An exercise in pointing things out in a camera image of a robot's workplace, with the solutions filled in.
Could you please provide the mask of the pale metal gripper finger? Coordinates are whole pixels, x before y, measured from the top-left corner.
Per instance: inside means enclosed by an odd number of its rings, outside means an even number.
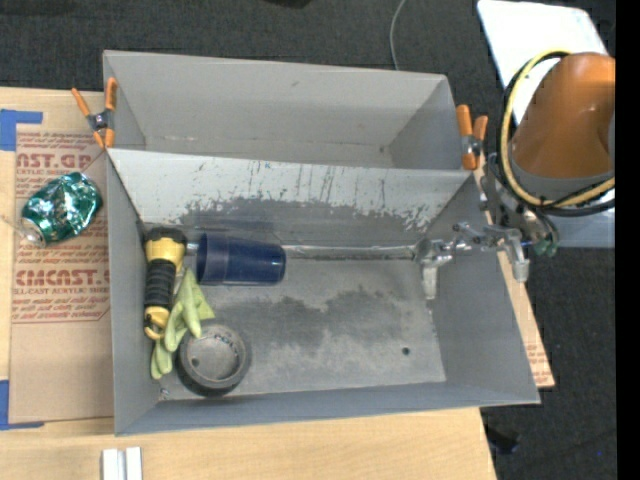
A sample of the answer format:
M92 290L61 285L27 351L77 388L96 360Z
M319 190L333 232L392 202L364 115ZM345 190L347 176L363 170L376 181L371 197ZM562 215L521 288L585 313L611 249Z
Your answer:
M438 296L439 269L463 251L470 250L471 244L463 239L425 238L416 245L414 260L420 267L421 285L427 300L435 300Z
M522 236L520 232L506 232L502 242L502 250L506 253L511 264L512 275L517 282L528 280L530 261L525 256Z

